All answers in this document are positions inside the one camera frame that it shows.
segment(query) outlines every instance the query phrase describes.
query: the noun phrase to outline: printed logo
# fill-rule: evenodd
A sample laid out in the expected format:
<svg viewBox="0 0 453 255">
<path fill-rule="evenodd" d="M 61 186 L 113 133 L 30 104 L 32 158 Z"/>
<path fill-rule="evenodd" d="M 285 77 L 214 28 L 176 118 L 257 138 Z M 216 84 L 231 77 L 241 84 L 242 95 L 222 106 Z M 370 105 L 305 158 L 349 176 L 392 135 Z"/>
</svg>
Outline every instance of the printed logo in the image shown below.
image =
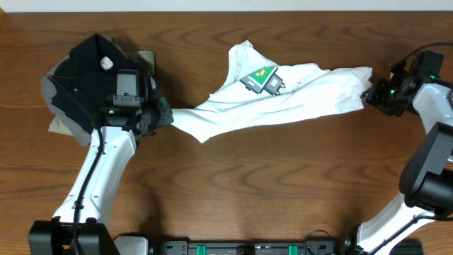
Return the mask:
<svg viewBox="0 0 453 255">
<path fill-rule="evenodd" d="M 241 79 L 246 89 L 261 94 L 267 91 L 271 96 L 280 95 L 280 88 L 285 88 L 282 78 L 276 75 L 278 67 L 264 67 Z"/>
</svg>

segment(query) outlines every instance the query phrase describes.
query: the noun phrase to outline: black fabric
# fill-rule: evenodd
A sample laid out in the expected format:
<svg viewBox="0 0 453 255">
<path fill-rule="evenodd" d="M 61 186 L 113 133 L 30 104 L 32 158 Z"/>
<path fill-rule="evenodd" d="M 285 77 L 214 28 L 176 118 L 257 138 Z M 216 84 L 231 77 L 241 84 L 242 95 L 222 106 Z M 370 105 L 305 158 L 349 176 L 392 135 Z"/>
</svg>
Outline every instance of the black fabric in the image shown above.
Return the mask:
<svg viewBox="0 0 453 255">
<path fill-rule="evenodd" d="M 99 64 L 104 57 L 113 62 L 108 71 L 102 69 Z M 112 103 L 113 95 L 116 94 L 119 69 L 145 71 L 142 65 L 128 59 L 110 41 L 101 35 L 92 35 L 72 49 L 69 58 L 56 68 L 52 78 L 61 86 L 55 85 L 57 94 L 52 98 L 52 105 L 64 111 L 68 118 L 91 134 L 93 125 L 90 118 L 68 98 L 67 93 L 77 98 L 95 120 L 102 123 L 101 109 Z"/>
</svg>

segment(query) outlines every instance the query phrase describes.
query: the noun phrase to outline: white t-shirt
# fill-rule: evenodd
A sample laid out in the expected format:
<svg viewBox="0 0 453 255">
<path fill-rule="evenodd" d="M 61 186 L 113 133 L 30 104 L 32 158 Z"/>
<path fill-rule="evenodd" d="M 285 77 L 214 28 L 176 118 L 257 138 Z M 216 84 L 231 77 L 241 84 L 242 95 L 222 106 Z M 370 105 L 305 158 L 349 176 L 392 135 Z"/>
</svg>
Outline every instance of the white t-shirt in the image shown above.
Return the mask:
<svg viewBox="0 0 453 255">
<path fill-rule="evenodd" d="M 279 66 L 249 41 L 229 51 L 225 83 L 194 109 L 173 109 L 172 125 L 205 142 L 224 132 L 363 109 L 360 95 L 372 68 L 319 69 Z"/>
</svg>

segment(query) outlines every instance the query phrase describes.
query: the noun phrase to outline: wood grain surface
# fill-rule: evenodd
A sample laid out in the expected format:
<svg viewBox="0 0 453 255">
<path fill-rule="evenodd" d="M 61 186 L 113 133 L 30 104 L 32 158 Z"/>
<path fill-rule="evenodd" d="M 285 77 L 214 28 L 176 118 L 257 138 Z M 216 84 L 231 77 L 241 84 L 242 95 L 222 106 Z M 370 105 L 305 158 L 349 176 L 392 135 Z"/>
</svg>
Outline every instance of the wood grain surface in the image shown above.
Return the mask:
<svg viewBox="0 0 453 255">
<path fill-rule="evenodd" d="M 87 148 L 47 131 L 53 115 L 39 80 L 93 33 L 126 50 L 153 50 L 157 80 L 174 108 L 192 108 L 224 82 L 228 50 L 250 40 L 278 64 L 323 69 L 389 63 L 426 43 L 453 41 L 453 13 L 34 13 L 0 16 L 0 254 L 29 254 L 34 220 L 49 220 Z M 453 79 L 453 51 L 441 75 Z M 253 127 L 200 144 L 174 127 L 146 137 L 127 165 L 110 233 L 206 239 L 344 237 L 398 192 L 405 163 L 425 136 L 418 116 L 366 107 L 287 125 Z M 426 254 L 453 253 L 453 225 L 412 237 Z"/>
</svg>

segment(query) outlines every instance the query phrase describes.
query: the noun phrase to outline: green clip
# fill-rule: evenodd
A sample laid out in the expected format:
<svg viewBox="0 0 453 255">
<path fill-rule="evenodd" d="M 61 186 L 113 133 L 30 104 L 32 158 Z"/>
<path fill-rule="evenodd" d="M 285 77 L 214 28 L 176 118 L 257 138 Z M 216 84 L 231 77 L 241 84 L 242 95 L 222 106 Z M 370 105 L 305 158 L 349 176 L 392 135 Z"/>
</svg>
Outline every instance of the green clip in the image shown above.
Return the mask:
<svg viewBox="0 0 453 255">
<path fill-rule="evenodd" d="M 206 246 L 205 245 L 197 245 L 197 255 L 206 255 Z"/>
<path fill-rule="evenodd" d="M 288 246 L 288 255 L 297 255 L 297 246 L 296 245 L 289 245 Z"/>
</svg>

